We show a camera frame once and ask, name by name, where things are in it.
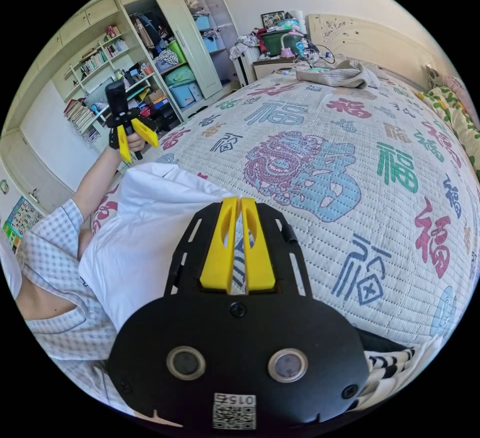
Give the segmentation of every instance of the headboard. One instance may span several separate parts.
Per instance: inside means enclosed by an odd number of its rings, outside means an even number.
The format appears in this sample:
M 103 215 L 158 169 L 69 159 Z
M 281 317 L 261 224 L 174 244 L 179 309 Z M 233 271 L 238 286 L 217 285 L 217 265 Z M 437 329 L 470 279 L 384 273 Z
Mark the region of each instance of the headboard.
M 342 15 L 309 14 L 310 40 L 334 54 L 375 63 L 386 71 L 428 88 L 424 66 L 440 62 L 419 43 L 378 23 Z

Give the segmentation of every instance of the floral pillow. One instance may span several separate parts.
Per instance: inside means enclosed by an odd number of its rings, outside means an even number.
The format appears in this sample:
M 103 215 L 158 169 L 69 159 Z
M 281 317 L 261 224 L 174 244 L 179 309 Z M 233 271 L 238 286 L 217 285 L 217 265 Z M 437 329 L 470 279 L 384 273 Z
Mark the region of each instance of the floral pillow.
M 474 103 L 467 91 L 467 87 L 465 84 L 460 80 L 458 77 L 454 77 L 453 75 L 440 75 L 434 68 L 425 67 L 426 72 L 428 74 L 428 84 L 429 88 L 435 87 L 448 87 L 460 100 L 463 104 L 467 114 L 471 118 L 473 124 L 478 128 L 480 128 L 480 119 L 475 110 Z
M 457 95 L 448 87 L 437 86 L 417 97 L 426 103 L 452 129 L 465 150 L 480 182 L 480 131 Z

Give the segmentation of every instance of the label sticker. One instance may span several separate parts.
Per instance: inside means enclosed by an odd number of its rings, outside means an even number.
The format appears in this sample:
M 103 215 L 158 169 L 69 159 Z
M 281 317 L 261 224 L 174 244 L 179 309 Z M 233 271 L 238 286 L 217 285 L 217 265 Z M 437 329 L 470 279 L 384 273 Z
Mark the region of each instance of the label sticker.
M 220 430 L 255 430 L 257 399 L 255 395 L 215 393 L 213 428 Z

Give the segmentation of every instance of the quilted bedspread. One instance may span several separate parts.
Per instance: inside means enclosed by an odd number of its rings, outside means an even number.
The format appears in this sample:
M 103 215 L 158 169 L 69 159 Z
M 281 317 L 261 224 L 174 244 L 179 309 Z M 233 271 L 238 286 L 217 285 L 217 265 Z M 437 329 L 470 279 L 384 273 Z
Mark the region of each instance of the quilted bedspread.
M 364 330 L 448 339 L 480 273 L 480 185 L 449 127 L 396 78 L 366 90 L 272 74 L 195 115 L 146 159 L 279 209 L 313 295 Z M 92 219 L 115 215 L 120 184 Z M 236 237 L 234 287 L 245 281 Z

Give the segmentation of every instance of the checkered shirt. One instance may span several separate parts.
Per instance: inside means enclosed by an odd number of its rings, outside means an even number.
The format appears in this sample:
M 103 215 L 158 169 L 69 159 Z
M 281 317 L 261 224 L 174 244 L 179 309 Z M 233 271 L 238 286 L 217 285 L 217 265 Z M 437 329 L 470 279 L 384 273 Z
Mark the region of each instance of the checkered shirt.
M 83 221 L 70 199 L 25 233 L 17 252 L 23 276 L 76 305 L 58 317 L 26 323 L 48 356 L 79 388 L 133 415 L 105 372 L 105 360 L 117 333 L 79 275 L 77 253 Z

